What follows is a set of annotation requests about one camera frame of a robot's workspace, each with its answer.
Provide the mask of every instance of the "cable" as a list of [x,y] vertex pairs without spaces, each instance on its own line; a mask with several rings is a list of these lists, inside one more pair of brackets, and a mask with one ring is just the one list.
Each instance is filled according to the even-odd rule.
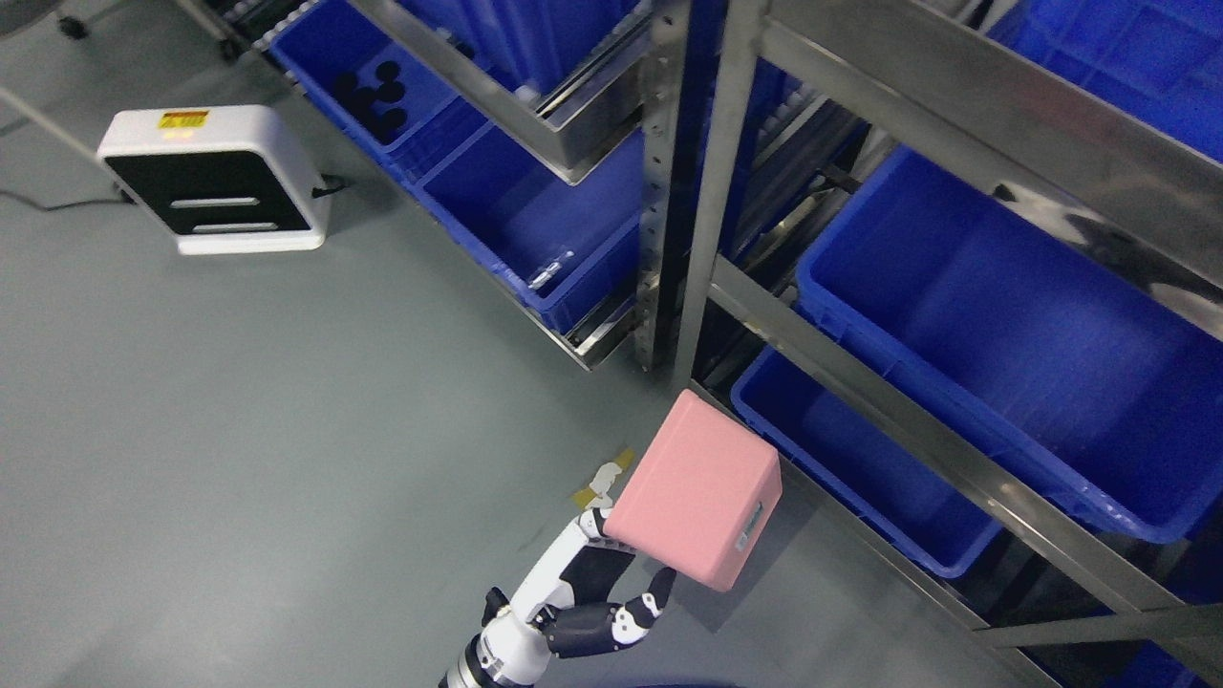
[[342,176],[340,176],[338,174],[320,174],[319,176],[323,177],[323,182],[325,182],[328,185],[328,187],[327,188],[318,188],[318,187],[316,187],[311,192],[311,196],[313,198],[322,198],[323,196],[330,196],[331,193],[339,193],[340,191],[344,191],[345,188],[349,188],[350,186],[352,186],[352,183],[350,183],[347,178],[344,178]]
[[12,198],[13,200],[21,203],[22,205],[27,205],[27,207],[33,208],[33,209],[35,209],[38,211],[42,211],[42,213],[54,213],[56,210],[66,210],[68,208],[79,208],[82,205],[110,205],[110,204],[131,205],[132,204],[131,200],[125,200],[122,198],[88,198],[86,200],[73,200],[71,203],[61,203],[59,205],[44,205],[44,204],[39,203],[38,200],[34,200],[29,196],[22,196],[21,193],[17,193],[17,192],[13,192],[13,191],[6,191],[4,188],[0,188],[0,197]]

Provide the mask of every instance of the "gray floor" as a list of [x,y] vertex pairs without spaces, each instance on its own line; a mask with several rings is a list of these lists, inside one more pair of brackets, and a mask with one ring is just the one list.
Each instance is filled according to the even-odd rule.
[[[263,101],[357,178],[311,253],[196,257],[141,210],[0,198],[0,686],[433,686],[669,397],[594,374],[258,61],[165,0],[70,2],[0,83],[95,144],[124,108]],[[108,180],[0,110],[0,188]],[[630,572],[625,595],[649,568]],[[1014,686],[819,510],[785,500],[741,585],[682,583],[646,644],[542,687]]]

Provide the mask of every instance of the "robotic hand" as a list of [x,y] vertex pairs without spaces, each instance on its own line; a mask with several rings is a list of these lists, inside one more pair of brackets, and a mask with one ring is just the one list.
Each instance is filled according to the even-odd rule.
[[631,648],[663,613],[675,571],[663,568],[641,596],[608,602],[636,551],[607,538],[612,510],[571,521],[514,593],[484,598],[483,627],[438,688],[530,688],[553,657],[585,657]]

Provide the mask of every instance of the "yellow tape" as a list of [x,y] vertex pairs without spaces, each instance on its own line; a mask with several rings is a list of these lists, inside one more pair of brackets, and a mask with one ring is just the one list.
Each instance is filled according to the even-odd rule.
[[599,478],[598,477],[599,472],[596,472],[594,478],[591,480],[591,484],[587,485],[586,488],[582,488],[577,492],[574,492],[570,500],[572,500],[574,503],[577,505],[577,508],[580,510],[585,511],[589,508],[591,503],[603,497],[607,497],[607,491],[610,490],[613,485],[615,485],[615,481],[618,478],[620,478],[620,475],[624,475],[624,473],[626,473],[629,468],[632,467],[632,462],[635,462],[636,459],[637,459],[637,453],[634,452],[631,448],[625,447],[619,455],[616,455],[616,458],[599,467],[599,472],[602,472],[603,467],[607,466],[615,466],[616,468],[620,469],[616,473],[616,475],[612,477],[610,483],[608,483],[608,486],[603,489],[604,491],[602,494],[594,490],[596,488],[594,483]]
[[208,120],[208,110],[180,110],[164,112],[158,128],[199,128]]

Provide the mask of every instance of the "blue storage crate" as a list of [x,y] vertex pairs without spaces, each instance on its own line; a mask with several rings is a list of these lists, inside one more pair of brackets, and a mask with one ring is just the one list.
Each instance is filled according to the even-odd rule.
[[735,411],[910,560],[963,576],[1002,529],[774,349],[731,390]]
[[[416,180],[437,165],[487,120],[445,82],[382,33],[344,0],[324,0],[272,42],[272,53],[290,70],[309,99],[341,131],[394,176]],[[383,62],[399,66],[405,94],[396,103],[378,101],[383,115],[393,108],[406,122],[379,139],[358,121],[336,93],[341,75],[355,75],[358,87],[375,87]]]
[[808,320],[1071,516],[1170,543],[1223,491],[1223,343],[916,153],[797,276]]
[[632,11],[629,0],[400,0],[512,78],[545,94]]
[[[569,186],[489,123],[415,192],[460,246],[564,334],[637,269],[643,150],[636,132]],[[528,280],[553,262],[559,269],[532,290]]]
[[1223,2],[1024,0],[989,33],[1223,160]]

